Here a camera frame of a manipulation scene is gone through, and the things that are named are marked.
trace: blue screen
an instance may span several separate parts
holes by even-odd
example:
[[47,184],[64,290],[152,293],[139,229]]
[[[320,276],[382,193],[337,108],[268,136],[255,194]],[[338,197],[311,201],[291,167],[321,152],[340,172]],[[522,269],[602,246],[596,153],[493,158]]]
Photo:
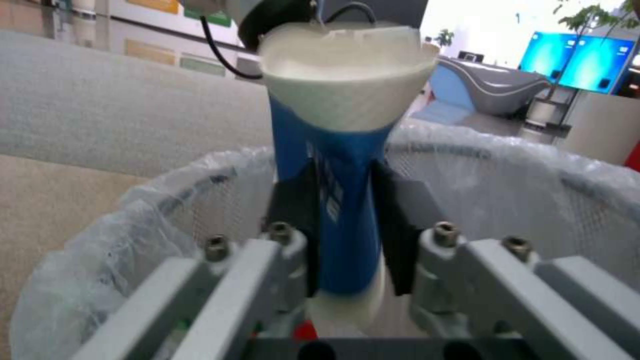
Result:
[[582,37],[560,85],[609,93],[633,47],[630,40]]
[[553,81],[569,60],[575,39],[573,34],[535,32],[520,62],[520,70],[537,72]]

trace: floor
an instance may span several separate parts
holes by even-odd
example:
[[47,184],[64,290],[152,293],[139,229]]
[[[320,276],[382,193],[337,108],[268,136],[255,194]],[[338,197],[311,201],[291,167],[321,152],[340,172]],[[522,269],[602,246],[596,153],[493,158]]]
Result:
[[145,179],[5,155],[0,169],[0,359],[9,359],[13,305],[33,268]]
[[[184,84],[199,84],[194,79],[189,79],[201,74],[187,73],[180,69],[169,71],[166,64],[212,74],[212,67],[192,65],[194,61],[209,65],[215,61],[211,59],[206,45],[201,42],[101,16],[88,20],[25,1],[0,0],[0,29],[162,63],[165,65],[154,65],[153,68],[169,74],[170,79],[175,79],[178,76],[176,74],[180,74],[182,81],[186,81]],[[166,48],[162,56],[148,51],[158,44]],[[27,58],[34,64],[47,61],[46,56],[36,54]],[[51,75],[53,78],[50,80],[62,81],[65,76],[72,76],[67,69],[68,64],[60,63],[61,71]],[[10,68],[13,70],[17,65],[14,63]],[[244,66],[250,68],[254,65],[245,63]],[[218,76],[235,80],[233,75],[227,73]],[[11,75],[0,70],[0,80],[2,79],[5,83],[10,80],[11,84],[27,86],[37,84],[41,77],[30,72]],[[262,85],[243,83],[245,85],[249,86],[244,88],[248,89],[247,92],[265,92]],[[187,85],[177,86],[176,82],[172,86],[174,88],[167,91],[179,93],[183,89],[190,89]],[[56,98],[58,102],[68,101],[63,95],[60,96]],[[235,127],[219,126],[212,130],[183,120],[181,124],[185,125],[177,132],[179,136],[170,138],[160,131],[154,133],[146,129],[160,127],[159,124],[170,128],[170,120],[175,119],[175,115],[169,117],[166,114],[168,111],[179,111],[181,106],[205,106],[211,100],[201,99],[205,105],[169,102],[171,106],[163,108],[164,98],[158,97],[157,103],[149,106],[148,112],[137,113],[137,122],[131,122],[124,121],[123,119],[129,118],[123,115],[118,117],[117,114],[112,114],[109,121],[85,113],[80,116],[71,106],[57,109],[58,116],[51,117],[53,112],[34,106],[49,97],[51,94],[24,94],[7,103],[2,103],[2,100],[8,97],[0,97],[0,110],[4,110],[4,113],[0,111],[0,115],[16,109],[30,114],[26,117],[27,121],[20,122],[5,121],[15,117],[0,118],[0,133],[4,130],[5,134],[4,138],[0,138],[0,359],[9,358],[8,324],[19,290],[45,254],[61,249],[66,240],[97,217],[113,211],[119,196],[131,186],[144,182],[146,178],[185,165],[189,160],[197,158],[202,151],[270,143],[268,114],[265,119],[261,119],[263,114],[256,110],[265,107],[264,95],[252,95],[252,101],[234,105],[234,111],[263,120],[257,126],[264,128],[258,128],[255,124],[241,126],[244,128],[242,132],[236,131],[236,124]],[[121,107],[122,114],[126,114],[128,105],[125,100],[116,98],[110,102],[97,102],[96,99],[87,101],[95,101],[94,108],[104,111],[110,111],[107,110],[113,107],[110,104],[116,104]],[[408,113],[425,104],[426,97],[418,96]],[[215,113],[215,105],[211,106],[214,108],[203,110],[203,117]],[[68,116],[61,116],[65,111]],[[63,121],[53,122],[47,119]],[[94,123],[83,122],[83,119],[91,119]],[[520,123],[483,115],[469,117],[459,125],[496,135],[530,138],[535,142],[552,141],[540,133],[525,131]],[[48,132],[47,136],[42,136],[39,131],[45,130]],[[132,138],[131,133],[138,135]],[[214,136],[217,140],[210,142]]]

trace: white funnel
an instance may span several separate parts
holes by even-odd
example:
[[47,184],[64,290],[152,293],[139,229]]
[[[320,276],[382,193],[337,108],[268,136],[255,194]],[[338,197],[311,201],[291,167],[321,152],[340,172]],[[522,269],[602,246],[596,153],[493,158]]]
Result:
[[288,25],[260,45],[278,176],[296,177],[310,158],[316,164],[321,306],[312,304],[312,317],[364,326],[378,311],[384,271],[369,165],[437,54],[408,27]]
[[301,119],[334,131],[389,125],[409,107],[436,65],[438,47],[409,27],[284,26],[260,46],[273,97]]

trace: plastic trash bag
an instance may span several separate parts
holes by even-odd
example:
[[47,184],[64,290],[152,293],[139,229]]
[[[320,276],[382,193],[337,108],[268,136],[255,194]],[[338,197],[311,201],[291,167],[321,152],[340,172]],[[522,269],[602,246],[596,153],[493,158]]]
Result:
[[[394,130],[386,159],[423,181],[468,239],[521,236],[543,258],[583,255],[640,291],[640,174],[547,145],[421,123]],[[239,243],[255,236],[274,172],[269,149],[222,152],[129,190],[120,211],[36,267],[13,313],[13,358],[68,359],[168,256],[200,257],[215,234]],[[362,333],[328,324],[319,334],[419,334],[406,315],[408,296],[389,288]]]

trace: metal bracket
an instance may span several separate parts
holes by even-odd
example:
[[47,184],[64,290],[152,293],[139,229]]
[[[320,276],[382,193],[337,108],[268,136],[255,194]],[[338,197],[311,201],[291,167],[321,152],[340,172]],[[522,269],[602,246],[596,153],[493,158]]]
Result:
[[435,307],[448,312],[444,319],[451,320],[451,314],[456,314],[453,308],[440,303],[450,293],[476,336],[494,336],[508,325],[545,359],[631,358],[497,240],[462,238],[456,246],[444,247],[435,242],[433,230],[425,231],[420,237],[418,269],[414,289],[427,289],[415,293],[412,300],[418,325],[439,321],[441,317],[429,311]]

